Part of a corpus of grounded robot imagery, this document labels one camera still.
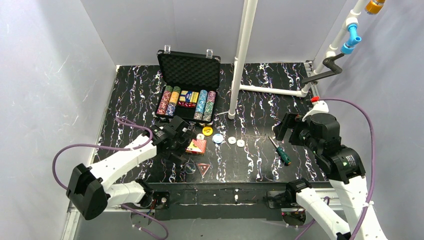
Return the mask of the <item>triangular all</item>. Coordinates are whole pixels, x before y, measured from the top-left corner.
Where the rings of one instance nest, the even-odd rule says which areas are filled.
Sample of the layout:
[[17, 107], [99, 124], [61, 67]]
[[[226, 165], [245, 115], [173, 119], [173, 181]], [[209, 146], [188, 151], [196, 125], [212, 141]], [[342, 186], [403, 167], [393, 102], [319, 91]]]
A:
[[197, 168], [202, 176], [205, 176], [211, 165], [207, 163], [197, 163]]

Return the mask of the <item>blue small blind button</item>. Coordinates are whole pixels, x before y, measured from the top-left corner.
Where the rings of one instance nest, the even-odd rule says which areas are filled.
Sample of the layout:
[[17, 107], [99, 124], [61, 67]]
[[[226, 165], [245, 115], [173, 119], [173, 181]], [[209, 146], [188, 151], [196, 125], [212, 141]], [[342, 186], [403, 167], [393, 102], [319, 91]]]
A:
[[217, 133], [213, 135], [212, 141], [215, 144], [221, 144], [224, 141], [224, 137], [220, 133]]

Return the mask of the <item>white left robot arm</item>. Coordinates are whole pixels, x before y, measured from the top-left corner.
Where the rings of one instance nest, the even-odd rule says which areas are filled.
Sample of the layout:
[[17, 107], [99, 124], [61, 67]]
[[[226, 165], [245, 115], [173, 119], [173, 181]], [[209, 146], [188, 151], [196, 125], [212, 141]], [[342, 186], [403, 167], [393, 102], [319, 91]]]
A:
[[66, 196], [85, 220], [98, 217], [108, 207], [129, 203], [149, 206], [155, 191], [144, 180], [129, 183], [117, 183], [117, 180], [156, 156], [179, 165], [196, 136], [179, 116], [150, 128], [121, 117], [117, 122], [140, 129], [140, 135], [123, 148], [112, 148], [114, 153], [99, 162], [77, 165], [70, 176]]

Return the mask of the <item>red playing card deck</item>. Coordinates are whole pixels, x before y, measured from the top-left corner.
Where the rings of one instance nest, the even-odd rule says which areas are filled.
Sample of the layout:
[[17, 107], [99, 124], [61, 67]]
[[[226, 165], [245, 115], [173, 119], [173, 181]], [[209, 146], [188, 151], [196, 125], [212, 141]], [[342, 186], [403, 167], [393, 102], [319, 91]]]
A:
[[207, 141], [205, 139], [193, 139], [185, 152], [194, 155], [204, 155], [206, 151]]

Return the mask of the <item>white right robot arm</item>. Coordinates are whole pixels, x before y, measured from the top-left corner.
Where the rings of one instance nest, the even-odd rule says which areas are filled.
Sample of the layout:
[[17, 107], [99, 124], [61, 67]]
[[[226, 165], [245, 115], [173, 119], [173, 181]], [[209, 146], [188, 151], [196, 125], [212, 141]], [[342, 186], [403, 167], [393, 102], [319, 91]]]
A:
[[366, 179], [359, 154], [342, 144], [340, 123], [331, 115], [326, 99], [314, 97], [306, 114], [287, 112], [275, 127], [275, 138], [281, 141], [291, 131], [289, 142], [309, 149], [319, 168], [335, 190], [345, 218], [329, 206], [328, 197], [320, 197], [304, 178], [290, 181], [285, 191], [266, 196], [270, 208], [295, 204], [309, 212], [332, 240], [384, 240], [372, 202], [375, 178]]

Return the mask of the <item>yellow big blind button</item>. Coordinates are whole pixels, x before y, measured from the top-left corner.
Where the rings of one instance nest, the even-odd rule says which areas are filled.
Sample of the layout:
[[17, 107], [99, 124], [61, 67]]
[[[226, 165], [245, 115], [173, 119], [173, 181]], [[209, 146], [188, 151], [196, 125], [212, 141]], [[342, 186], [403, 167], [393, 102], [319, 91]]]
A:
[[211, 136], [213, 134], [213, 128], [211, 126], [205, 126], [202, 129], [202, 134], [205, 136]]

